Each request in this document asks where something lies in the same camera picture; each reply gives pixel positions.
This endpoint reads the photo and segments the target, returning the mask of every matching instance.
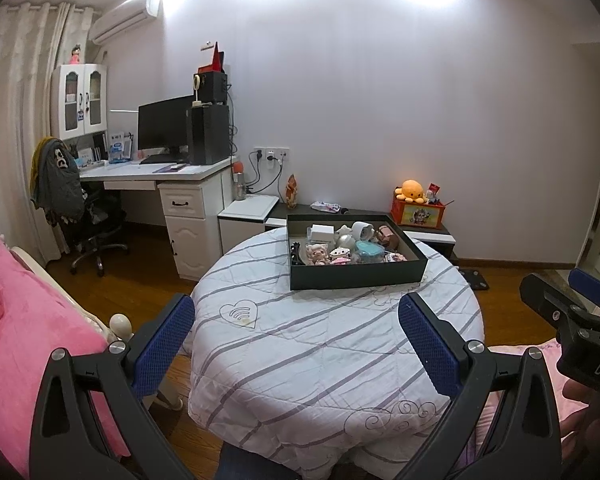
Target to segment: human hand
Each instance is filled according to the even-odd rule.
[[[588,404],[586,408],[571,413],[560,423],[562,459],[574,450],[586,447],[588,451],[600,449],[600,393],[569,379],[562,389],[565,398]]]

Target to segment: blue gripper pad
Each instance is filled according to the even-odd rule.
[[[398,322],[436,391],[451,398],[458,396],[462,390],[458,360],[409,296],[403,296],[400,300]]]
[[[584,270],[573,269],[569,273],[569,286],[600,307],[600,280]]]
[[[193,325],[194,317],[193,300],[183,295],[136,361],[131,388],[138,399],[158,391],[162,378]]]

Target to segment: wall outlet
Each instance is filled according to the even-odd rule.
[[[267,155],[269,155],[270,152],[273,153],[273,156],[277,160],[283,160],[284,164],[288,163],[289,161],[289,148],[263,148],[261,146],[257,146],[252,151],[257,152],[258,150],[262,150],[262,160],[260,161],[260,169],[275,171],[280,169],[280,164],[275,160],[273,161],[273,164],[269,164],[269,161],[267,160]]]

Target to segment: orange octopus plush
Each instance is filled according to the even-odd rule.
[[[395,190],[395,195],[398,200],[404,200],[406,203],[424,204],[427,200],[424,198],[424,190],[422,186],[415,180],[405,180],[402,187]]]

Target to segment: computer tower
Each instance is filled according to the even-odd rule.
[[[231,155],[229,107],[202,105],[187,110],[189,162],[209,166]]]
[[[226,104],[228,80],[223,72],[203,72],[200,76],[198,101]]]

